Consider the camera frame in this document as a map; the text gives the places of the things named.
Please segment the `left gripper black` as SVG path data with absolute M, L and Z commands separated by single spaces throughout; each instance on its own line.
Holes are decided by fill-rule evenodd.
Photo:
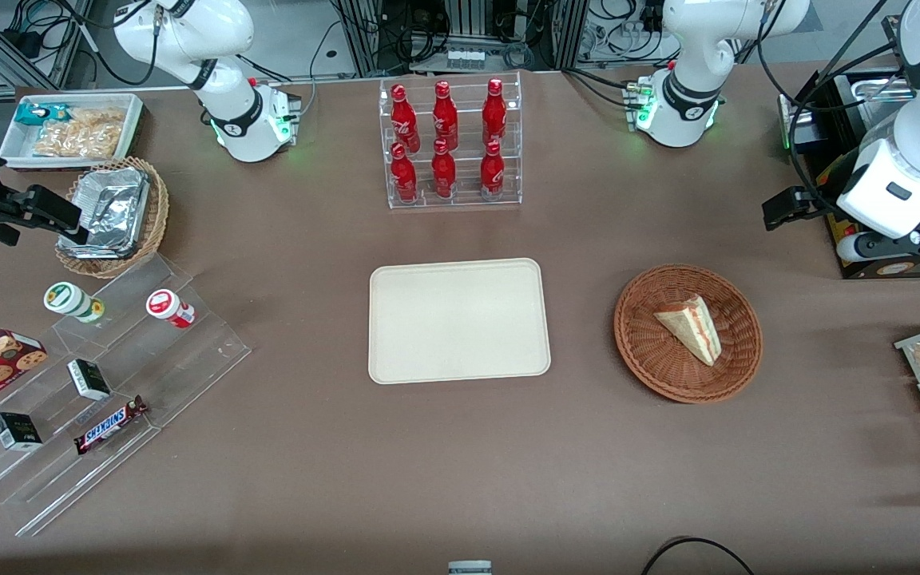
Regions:
M 787 187 L 762 203 L 763 225 L 767 232 L 797 220 L 835 216 L 836 212 L 827 201 L 812 200 L 803 186 Z

